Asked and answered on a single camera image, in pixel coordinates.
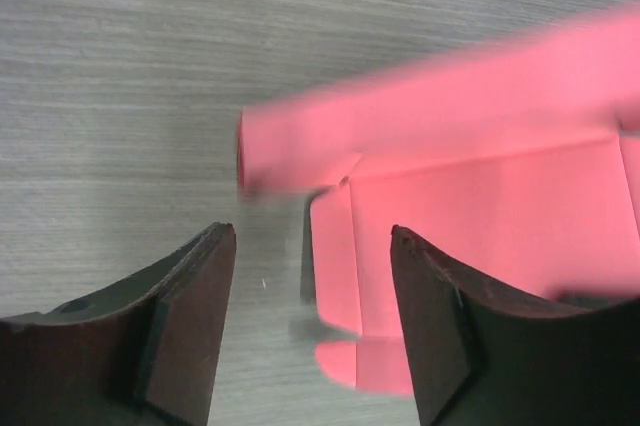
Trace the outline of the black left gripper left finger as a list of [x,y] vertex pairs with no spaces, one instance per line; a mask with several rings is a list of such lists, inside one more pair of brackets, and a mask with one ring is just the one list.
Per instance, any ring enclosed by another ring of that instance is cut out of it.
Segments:
[[215,223],[50,312],[1,321],[5,425],[204,425],[236,256]]

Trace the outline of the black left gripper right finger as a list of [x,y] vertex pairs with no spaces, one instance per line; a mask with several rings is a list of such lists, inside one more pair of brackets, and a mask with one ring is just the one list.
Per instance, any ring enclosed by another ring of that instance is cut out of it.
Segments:
[[391,266],[423,425],[635,425],[639,301],[547,300],[391,233]]

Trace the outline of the pink paper box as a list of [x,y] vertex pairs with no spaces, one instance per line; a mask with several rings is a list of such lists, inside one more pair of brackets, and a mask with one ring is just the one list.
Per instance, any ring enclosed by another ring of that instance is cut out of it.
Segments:
[[412,391],[390,262],[412,229],[516,288],[639,290],[639,6],[244,110],[247,195],[312,197],[315,358],[361,391]]

